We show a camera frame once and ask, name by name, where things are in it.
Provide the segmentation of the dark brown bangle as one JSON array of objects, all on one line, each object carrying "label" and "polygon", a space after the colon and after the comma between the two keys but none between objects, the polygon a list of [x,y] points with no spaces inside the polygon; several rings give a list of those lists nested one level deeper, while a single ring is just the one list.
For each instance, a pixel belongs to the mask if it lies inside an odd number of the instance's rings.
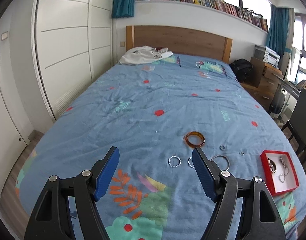
[{"label": "dark brown bangle", "polygon": [[269,170],[271,174],[274,174],[276,172],[276,164],[270,158],[267,158],[267,161],[268,161],[268,166],[269,166]]}]

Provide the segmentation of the wooden drawer cabinet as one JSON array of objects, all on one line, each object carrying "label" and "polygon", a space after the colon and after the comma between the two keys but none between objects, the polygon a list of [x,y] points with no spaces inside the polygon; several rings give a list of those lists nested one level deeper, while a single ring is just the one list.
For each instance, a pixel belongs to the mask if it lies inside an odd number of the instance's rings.
[{"label": "wooden drawer cabinet", "polygon": [[251,58],[253,70],[242,87],[266,110],[269,110],[282,72],[271,64]]}]

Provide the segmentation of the twisted silver hoop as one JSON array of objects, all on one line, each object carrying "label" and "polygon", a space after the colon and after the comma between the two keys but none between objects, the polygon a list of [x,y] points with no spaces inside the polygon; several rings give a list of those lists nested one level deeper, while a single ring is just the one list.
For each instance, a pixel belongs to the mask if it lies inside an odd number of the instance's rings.
[{"label": "twisted silver hoop", "polygon": [[168,159],[168,164],[172,168],[177,168],[177,167],[181,166],[182,160],[180,159],[180,157],[178,157],[176,155],[172,155]]},{"label": "twisted silver hoop", "polygon": [[191,168],[195,168],[194,165],[193,165],[192,157],[189,157],[189,158],[188,158],[188,165],[189,165],[189,167],[191,167]]}]

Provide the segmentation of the glass desk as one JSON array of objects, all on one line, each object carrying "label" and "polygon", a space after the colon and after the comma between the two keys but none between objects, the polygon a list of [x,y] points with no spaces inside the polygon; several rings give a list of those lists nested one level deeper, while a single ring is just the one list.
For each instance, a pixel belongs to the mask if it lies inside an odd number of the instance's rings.
[{"label": "glass desk", "polygon": [[284,80],[281,77],[279,77],[277,74],[274,74],[279,80],[279,83],[281,85],[281,88],[286,90],[292,97],[294,97],[296,100],[299,99],[301,90],[298,90],[291,82],[288,80]]}]

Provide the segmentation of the dark blue hanging bag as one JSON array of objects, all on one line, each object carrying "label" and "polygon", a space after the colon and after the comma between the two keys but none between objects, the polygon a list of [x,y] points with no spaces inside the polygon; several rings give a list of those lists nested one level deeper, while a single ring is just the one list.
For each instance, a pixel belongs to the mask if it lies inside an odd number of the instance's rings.
[{"label": "dark blue hanging bag", "polygon": [[284,106],[285,95],[282,92],[276,92],[269,106],[270,114],[280,114]]}]

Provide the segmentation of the wooden headboard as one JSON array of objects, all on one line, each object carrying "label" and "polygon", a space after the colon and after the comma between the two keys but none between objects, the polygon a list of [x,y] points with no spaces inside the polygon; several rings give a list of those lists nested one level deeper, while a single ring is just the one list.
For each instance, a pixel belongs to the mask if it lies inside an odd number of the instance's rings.
[{"label": "wooden headboard", "polygon": [[210,57],[229,63],[233,40],[213,33],[163,25],[129,25],[126,49],[149,46],[173,53]]}]

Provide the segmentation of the amber orange bangle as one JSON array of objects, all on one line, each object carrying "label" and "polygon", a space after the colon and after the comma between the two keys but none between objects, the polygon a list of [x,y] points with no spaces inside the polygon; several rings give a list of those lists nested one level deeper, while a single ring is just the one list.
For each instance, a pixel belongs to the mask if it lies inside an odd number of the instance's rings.
[{"label": "amber orange bangle", "polygon": [[191,131],[185,135],[184,141],[189,147],[196,148],[196,147],[202,147],[206,142],[206,138],[200,132]]}]

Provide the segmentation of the right teal curtain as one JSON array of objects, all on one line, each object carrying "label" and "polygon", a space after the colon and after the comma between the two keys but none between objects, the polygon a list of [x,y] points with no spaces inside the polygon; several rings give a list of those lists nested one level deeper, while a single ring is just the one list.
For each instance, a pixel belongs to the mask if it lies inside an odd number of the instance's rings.
[{"label": "right teal curtain", "polygon": [[294,23],[294,8],[276,7],[271,4],[270,26],[265,46],[280,57],[283,57],[284,53],[291,53]]}]

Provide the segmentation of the row of books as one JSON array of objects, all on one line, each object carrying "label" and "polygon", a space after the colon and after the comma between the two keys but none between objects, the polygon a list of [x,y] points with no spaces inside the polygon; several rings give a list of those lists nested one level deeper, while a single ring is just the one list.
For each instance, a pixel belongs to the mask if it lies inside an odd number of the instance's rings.
[{"label": "row of books", "polygon": [[254,12],[251,9],[239,7],[225,2],[225,0],[135,0],[135,1],[175,1],[183,3],[191,3],[199,6],[212,8],[218,11],[225,12],[232,16],[238,17],[246,22],[249,22],[256,27],[268,32],[269,27],[267,19],[261,14]]}]

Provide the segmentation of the thin silver bangle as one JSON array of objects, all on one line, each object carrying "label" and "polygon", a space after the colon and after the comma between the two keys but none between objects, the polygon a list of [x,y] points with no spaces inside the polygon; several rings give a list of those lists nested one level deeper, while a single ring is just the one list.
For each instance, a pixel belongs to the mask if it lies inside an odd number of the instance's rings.
[{"label": "thin silver bangle", "polygon": [[211,161],[216,163],[218,168],[222,171],[228,171],[230,168],[230,162],[228,157],[225,155],[216,155],[211,158]]}]

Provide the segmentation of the white printer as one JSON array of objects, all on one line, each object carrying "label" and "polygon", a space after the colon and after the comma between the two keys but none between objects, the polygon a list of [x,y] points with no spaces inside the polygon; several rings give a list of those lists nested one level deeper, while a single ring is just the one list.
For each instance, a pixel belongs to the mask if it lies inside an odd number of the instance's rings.
[{"label": "white printer", "polygon": [[266,62],[274,66],[275,68],[278,68],[278,64],[281,58],[274,50],[262,45],[254,46],[253,57],[263,62]]}]

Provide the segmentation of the dark grey chair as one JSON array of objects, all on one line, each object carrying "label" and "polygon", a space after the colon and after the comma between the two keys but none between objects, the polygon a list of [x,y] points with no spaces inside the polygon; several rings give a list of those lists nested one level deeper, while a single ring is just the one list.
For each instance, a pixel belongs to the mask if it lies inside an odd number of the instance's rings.
[{"label": "dark grey chair", "polygon": [[301,90],[293,113],[281,130],[283,131],[285,128],[288,128],[292,133],[289,141],[293,138],[297,141],[298,148],[295,153],[301,164],[304,164],[306,161],[306,89]]}]

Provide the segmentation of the white garment on bed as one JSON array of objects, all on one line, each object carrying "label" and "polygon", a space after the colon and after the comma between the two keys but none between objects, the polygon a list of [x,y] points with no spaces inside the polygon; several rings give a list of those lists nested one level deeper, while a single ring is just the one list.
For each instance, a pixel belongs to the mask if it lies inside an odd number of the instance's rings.
[{"label": "white garment on bed", "polygon": [[166,59],[172,55],[173,52],[168,48],[157,50],[149,46],[134,47],[125,52],[119,63],[125,65],[147,64]]}]

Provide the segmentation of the white wardrobe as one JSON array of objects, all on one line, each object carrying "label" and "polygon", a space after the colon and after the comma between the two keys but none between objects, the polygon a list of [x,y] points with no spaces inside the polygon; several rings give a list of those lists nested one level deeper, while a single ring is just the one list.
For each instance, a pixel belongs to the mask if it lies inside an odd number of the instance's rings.
[{"label": "white wardrobe", "polygon": [[55,119],[112,66],[112,7],[113,0],[37,0],[35,54]]}]

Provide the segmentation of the red shallow box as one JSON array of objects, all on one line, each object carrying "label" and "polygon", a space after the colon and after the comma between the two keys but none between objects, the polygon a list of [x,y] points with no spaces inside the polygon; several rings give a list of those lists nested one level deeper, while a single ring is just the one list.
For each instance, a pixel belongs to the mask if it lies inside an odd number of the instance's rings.
[{"label": "red shallow box", "polygon": [[[284,169],[279,157],[282,157],[288,168]],[[276,172],[271,174],[267,158],[270,158],[276,164]],[[260,159],[265,174],[265,183],[273,197],[294,191],[299,187],[299,180],[295,167],[288,152],[264,150]]]}]

